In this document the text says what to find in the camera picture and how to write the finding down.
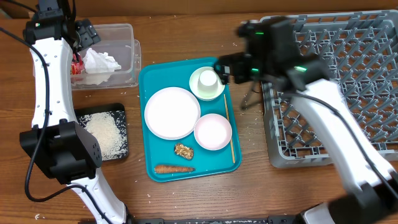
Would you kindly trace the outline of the red snack wrapper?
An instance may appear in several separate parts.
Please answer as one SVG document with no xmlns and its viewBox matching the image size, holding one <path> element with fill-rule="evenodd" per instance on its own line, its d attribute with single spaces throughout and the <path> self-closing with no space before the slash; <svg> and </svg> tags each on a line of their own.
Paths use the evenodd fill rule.
<svg viewBox="0 0 398 224">
<path fill-rule="evenodd" d="M 71 74 L 79 75 L 82 71 L 84 71 L 84 69 L 85 67 L 81 55 L 79 53 L 75 53 L 72 58 Z"/>
</svg>

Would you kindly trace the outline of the white napkin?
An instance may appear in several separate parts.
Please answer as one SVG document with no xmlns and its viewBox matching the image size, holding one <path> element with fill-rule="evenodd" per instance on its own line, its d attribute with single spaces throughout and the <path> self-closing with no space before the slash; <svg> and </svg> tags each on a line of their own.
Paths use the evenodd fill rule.
<svg viewBox="0 0 398 224">
<path fill-rule="evenodd" d="M 107 52 L 96 52 L 92 48 L 86 51 L 83 64 L 87 76 L 84 79 L 86 85 L 99 85 L 108 81 L 111 74 L 121 69 L 121 65 Z"/>
</svg>

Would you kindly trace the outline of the white plate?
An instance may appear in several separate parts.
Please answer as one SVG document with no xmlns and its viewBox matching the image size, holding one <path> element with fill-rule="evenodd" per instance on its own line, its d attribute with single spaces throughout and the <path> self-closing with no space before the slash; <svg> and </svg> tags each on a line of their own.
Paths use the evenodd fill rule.
<svg viewBox="0 0 398 224">
<path fill-rule="evenodd" d="M 149 130 L 165 140 L 188 136 L 201 116 L 197 98 L 179 87 L 163 88 L 146 103 L 144 121 Z"/>
</svg>

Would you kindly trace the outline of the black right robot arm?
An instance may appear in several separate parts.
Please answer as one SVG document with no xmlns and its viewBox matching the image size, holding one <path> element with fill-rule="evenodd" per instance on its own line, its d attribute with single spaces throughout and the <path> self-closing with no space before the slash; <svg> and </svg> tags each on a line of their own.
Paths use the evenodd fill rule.
<svg viewBox="0 0 398 224">
<path fill-rule="evenodd" d="M 245 21 L 243 52 L 218 58 L 223 84 L 271 83 L 307 120 L 328 151 L 346 195 L 295 216 L 295 223 L 375 223 L 397 211 L 397 171 L 372 146 L 348 109 L 326 63 L 302 55 L 287 17 Z"/>
</svg>

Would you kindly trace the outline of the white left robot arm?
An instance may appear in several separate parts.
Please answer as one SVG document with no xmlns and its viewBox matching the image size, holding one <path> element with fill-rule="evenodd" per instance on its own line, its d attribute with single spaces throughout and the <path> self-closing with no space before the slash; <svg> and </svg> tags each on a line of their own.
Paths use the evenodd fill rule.
<svg viewBox="0 0 398 224">
<path fill-rule="evenodd" d="M 24 29 L 35 74 L 32 129 L 20 134 L 21 147 L 47 178 L 73 190 L 97 223 L 132 223 L 127 206 L 115 196 L 101 170 L 101 149 L 82 128 L 73 107 L 70 70 L 73 51 L 80 44 L 69 9 L 48 3 Z"/>
</svg>

